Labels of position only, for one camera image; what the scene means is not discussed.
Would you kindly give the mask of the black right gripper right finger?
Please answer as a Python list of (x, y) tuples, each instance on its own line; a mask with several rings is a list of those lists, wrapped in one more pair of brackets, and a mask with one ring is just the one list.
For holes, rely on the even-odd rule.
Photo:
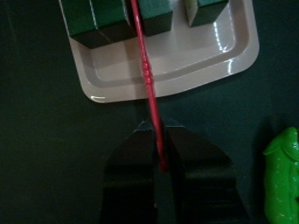
[(250, 224), (230, 156), (174, 120), (166, 140), (179, 223)]

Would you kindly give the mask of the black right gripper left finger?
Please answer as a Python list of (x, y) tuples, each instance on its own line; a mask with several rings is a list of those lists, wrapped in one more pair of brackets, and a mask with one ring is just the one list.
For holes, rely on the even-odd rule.
[(143, 122), (109, 158), (99, 224), (157, 224), (155, 134)]

